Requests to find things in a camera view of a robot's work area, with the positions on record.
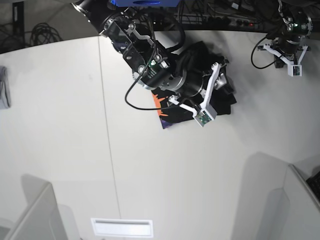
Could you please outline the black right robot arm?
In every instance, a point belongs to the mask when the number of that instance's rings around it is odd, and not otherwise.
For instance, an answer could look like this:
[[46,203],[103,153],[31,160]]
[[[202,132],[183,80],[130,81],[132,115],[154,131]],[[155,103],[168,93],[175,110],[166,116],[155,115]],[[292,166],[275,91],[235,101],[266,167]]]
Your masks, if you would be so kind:
[[[183,26],[163,9],[119,7],[113,0],[79,0],[72,4],[132,70],[133,85],[152,92],[163,125],[195,120],[200,126],[229,115],[236,103],[226,67],[228,60],[198,41],[185,46]],[[163,46],[155,36],[153,17],[172,23],[179,41]]]

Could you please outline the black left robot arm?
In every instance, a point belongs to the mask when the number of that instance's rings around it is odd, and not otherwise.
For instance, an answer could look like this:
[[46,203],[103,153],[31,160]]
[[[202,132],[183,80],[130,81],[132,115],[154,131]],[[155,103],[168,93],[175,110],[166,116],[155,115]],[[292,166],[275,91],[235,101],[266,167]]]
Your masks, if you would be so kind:
[[273,55],[273,62],[257,69],[265,69],[274,65],[280,69],[287,66],[287,74],[291,77],[303,75],[302,61],[310,47],[304,39],[313,31],[311,17],[300,6],[290,6],[283,1],[278,2],[279,25],[267,33],[254,47],[254,51],[266,51]]

